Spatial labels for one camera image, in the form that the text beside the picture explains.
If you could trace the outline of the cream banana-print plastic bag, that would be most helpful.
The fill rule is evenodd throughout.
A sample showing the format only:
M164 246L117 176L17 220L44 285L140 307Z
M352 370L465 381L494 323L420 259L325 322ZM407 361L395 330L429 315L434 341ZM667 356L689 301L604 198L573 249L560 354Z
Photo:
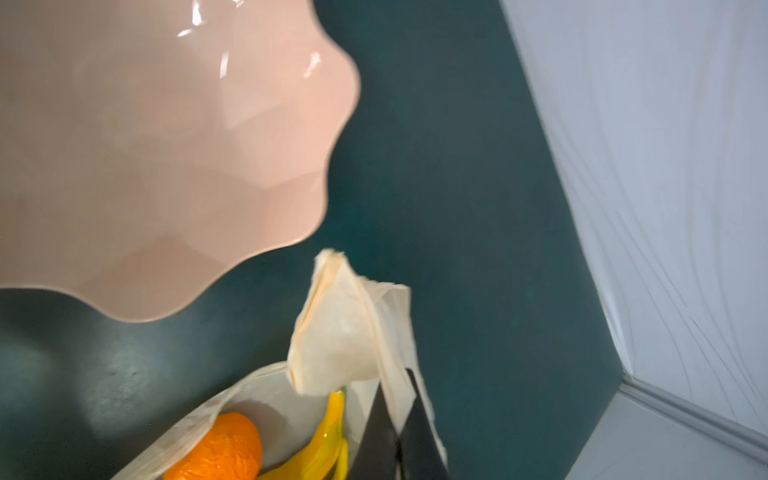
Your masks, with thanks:
M399 440L396 479L403 479L399 435L416 397L407 369L415 374L448 470L418 364L410 307L409 287L370 280L357 274L344 254L321 251L286 359L248 374L202 403L123 467L119 477L164 479L165 472L200 442L218 416L233 412L258 429L263 451L258 476L265 474L309 444L324 418L329 396L337 390L346 395L343 425L350 468L381 386Z

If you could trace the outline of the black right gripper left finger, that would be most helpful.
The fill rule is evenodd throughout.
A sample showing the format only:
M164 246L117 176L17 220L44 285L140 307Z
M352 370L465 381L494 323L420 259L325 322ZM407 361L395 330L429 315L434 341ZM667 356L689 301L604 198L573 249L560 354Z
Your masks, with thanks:
M379 386L347 480L395 480L399 440Z

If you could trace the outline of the long yellow toy banana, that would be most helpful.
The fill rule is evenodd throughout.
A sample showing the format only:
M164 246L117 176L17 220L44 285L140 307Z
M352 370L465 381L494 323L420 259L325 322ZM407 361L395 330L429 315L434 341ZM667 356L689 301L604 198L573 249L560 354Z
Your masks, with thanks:
M337 390L328 398L326 413L309 444L281 466L258 479L331 479L344 437L346 395Z

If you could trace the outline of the pink scalloped plastic bowl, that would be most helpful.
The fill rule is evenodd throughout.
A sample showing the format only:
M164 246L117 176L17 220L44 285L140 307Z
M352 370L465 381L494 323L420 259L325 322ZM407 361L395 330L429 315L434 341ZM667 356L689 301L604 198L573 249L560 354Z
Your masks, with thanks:
M322 223L360 77L310 1L5 1L1 284L124 322Z

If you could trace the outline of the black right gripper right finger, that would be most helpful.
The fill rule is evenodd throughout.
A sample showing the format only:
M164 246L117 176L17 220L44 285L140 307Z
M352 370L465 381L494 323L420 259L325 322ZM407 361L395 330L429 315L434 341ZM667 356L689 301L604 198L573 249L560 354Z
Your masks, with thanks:
M406 370L416 397L400 438L400 464L405 480L449 480L412 369Z

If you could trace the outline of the orange toy fruit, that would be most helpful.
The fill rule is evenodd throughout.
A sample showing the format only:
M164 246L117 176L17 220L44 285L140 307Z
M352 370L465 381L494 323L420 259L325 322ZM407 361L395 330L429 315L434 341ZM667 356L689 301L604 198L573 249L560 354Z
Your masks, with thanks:
M240 413L227 413L216 418L211 430L163 478L253 480L261 469L262 455L254 423Z

